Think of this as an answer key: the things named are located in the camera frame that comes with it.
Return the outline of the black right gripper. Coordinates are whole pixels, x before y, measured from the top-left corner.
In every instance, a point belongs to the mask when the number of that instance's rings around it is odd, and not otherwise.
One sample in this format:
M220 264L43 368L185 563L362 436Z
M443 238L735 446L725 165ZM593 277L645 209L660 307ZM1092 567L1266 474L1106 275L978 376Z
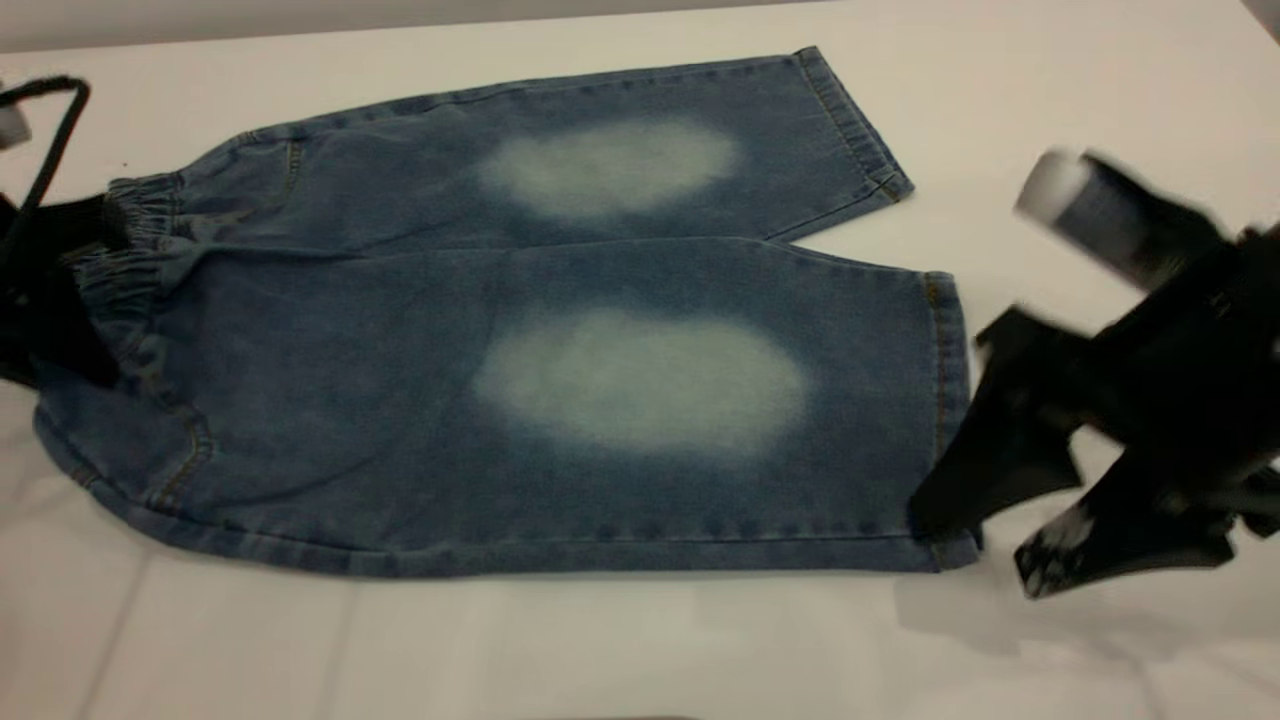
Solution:
M1123 455L1014 553L1024 596L1120 577L1215 569L1236 556L1230 512L1274 503L1277 456L1277 232L1189 263L1092 338L1007 307L975 345L934 336L934 465L908 502L914 539L950 542L1015 505L1082 486L1069 448L1092 413Z

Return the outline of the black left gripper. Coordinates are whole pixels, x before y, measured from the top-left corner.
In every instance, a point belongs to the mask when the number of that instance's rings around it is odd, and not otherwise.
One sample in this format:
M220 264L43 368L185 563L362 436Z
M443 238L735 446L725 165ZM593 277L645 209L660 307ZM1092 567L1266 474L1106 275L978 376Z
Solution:
M124 210L106 192L31 213L4 199L3 241L20 222L15 247L3 249L3 379L37 389L37 364L52 363L97 387L114 387L120 369L67 265L132 249Z

